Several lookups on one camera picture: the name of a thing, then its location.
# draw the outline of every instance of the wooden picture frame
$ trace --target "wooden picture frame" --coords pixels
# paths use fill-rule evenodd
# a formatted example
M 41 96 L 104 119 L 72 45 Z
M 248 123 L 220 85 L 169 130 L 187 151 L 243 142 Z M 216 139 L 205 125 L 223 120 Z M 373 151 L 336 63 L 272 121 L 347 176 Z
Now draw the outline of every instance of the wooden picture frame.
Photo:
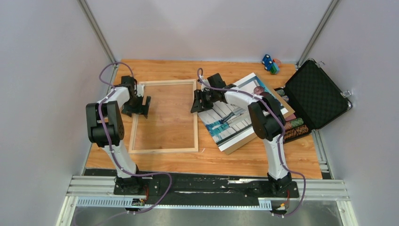
M 145 87 L 148 87 L 148 86 L 192 85 L 191 100 L 194 100 L 194 91 L 197 89 L 197 81 L 195 79 L 167 80 L 167 81 L 142 81 L 142 82 L 139 82 L 139 84 L 144 85 L 144 96 L 145 96 Z M 165 148 L 165 149 L 161 148 L 161 149 L 136 150 L 135 144 L 136 144 L 136 134 L 137 134 L 137 125 L 138 125 L 138 121 L 139 121 L 139 115 L 134 114 L 128 153 L 129 154 L 144 154 L 144 153 L 195 153 L 195 152 L 198 152 L 198 114 L 192 113 L 192 117 L 193 117 L 193 135 L 194 135 L 193 147 L 191 147 L 191 148 Z

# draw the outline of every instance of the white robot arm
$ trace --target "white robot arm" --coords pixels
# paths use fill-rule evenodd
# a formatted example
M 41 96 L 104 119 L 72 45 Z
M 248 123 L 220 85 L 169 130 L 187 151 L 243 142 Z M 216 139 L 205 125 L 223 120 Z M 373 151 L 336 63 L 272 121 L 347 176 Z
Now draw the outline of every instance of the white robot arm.
M 146 104 L 142 105 L 144 86 L 136 84 L 134 78 L 123 76 L 122 83 L 112 90 L 110 97 L 104 97 L 100 101 L 86 106 L 88 123 L 88 136 L 92 143 L 101 147 L 115 165 L 119 178 L 130 178 L 131 175 L 124 171 L 136 174 L 137 166 L 130 158 L 123 143 L 125 135 L 120 112 L 131 116 L 133 113 L 147 115 L 151 97 L 147 97 Z M 102 102 L 104 118 L 108 118 L 107 129 L 112 141 L 112 149 L 101 124 L 98 107 Z
M 255 97 L 266 102 L 273 113 L 280 119 L 280 122 L 284 125 L 285 120 L 280 111 L 279 103 L 272 95 L 266 97 L 254 95 L 253 97 L 250 97 L 243 93 L 237 92 L 235 90 L 239 90 L 239 88 L 234 87 L 233 85 L 226 86 L 226 83 L 222 80 L 220 74 L 215 74 L 204 82 L 213 88 L 219 89 L 208 89 L 203 85 L 201 90 L 196 90 L 194 92 L 195 98 L 191 112 L 210 110 L 213 107 L 213 103 L 216 101 L 222 101 L 236 105 L 242 109 L 248 109 L 252 127 L 254 128 L 254 131 L 258 137 L 263 140 L 266 149 L 269 163 L 269 180 L 275 183 L 276 190 L 284 189 L 284 187 L 291 183 L 292 178 L 290 172 L 283 167 L 283 165 L 286 165 L 283 145 L 278 143 L 278 138 L 282 133 L 281 127 L 264 108 L 263 104 L 256 100 Z M 278 145 L 280 145 L 280 155 L 282 161 L 280 161 Z

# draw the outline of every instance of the white wall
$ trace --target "white wall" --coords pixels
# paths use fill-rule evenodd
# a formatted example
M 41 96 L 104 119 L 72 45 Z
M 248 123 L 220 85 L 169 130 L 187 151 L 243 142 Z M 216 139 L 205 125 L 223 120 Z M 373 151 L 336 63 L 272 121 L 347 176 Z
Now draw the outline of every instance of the white wall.
M 310 53 L 354 108 L 321 130 L 361 226 L 397 225 L 399 2 L 342 0 Z
M 330 0 L 88 0 L 117 59 L 299 60 Z
M 75 0 L 1 1 L 0 53 L 0 224 L 52 226 L 108 60 Z

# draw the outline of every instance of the metal floor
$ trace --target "metal floor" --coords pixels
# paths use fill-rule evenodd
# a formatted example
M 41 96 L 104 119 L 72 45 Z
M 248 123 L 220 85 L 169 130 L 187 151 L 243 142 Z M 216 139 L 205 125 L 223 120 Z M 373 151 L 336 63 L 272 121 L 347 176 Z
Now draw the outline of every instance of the metal floor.
M 292 211 L 298 202 L 291 202 Z M 86 207 L 76 211 L 78 226 L 94 226 L 123 208 Z M 293 216 L 272 217 L 260 210 L 171 210 L 153 209 L 138 215 L 122 215 L 103 226 L 342 226 L 335 201 L 304 201 Z

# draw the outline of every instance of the open case lid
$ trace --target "open case lid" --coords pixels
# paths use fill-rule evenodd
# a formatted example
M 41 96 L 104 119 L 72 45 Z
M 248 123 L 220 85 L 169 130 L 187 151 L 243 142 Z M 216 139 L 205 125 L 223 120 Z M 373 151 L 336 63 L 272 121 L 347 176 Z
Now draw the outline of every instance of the open case lid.
M 320 129 L 349 110 L 351 102 L 313 60 L 307 60 L 288 80 L 289 104 L 310 129 Z

